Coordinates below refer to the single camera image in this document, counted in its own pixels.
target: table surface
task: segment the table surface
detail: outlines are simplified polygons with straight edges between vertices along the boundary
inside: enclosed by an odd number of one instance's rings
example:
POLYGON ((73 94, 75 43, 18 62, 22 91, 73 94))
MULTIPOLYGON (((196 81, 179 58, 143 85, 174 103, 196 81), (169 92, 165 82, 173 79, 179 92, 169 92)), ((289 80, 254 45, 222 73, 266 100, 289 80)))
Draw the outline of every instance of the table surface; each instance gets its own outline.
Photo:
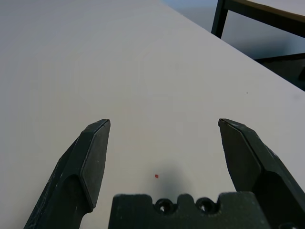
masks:
POLYGON ((278 10, 305 16, 304 0, 247 0, 278 10))
POLYGON ((256 130, 305 189, 304 92, 161 2, 8 0, 0 18, 0 228, 25 225, 60 156, 102 118, 105 174, 81 228, 107 228, 118 193, 234 191, 219 118, 256 130))

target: metal frame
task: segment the metal frame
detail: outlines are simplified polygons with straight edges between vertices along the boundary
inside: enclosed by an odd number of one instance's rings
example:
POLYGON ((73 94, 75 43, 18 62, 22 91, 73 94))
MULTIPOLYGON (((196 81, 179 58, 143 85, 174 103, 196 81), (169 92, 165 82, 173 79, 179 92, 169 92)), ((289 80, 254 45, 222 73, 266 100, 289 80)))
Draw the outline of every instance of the metal frame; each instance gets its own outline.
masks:
POLYGON ((212 34, 221 38, 228 10, 305 38, 305 16, 247 0, 218 0, 212 34))

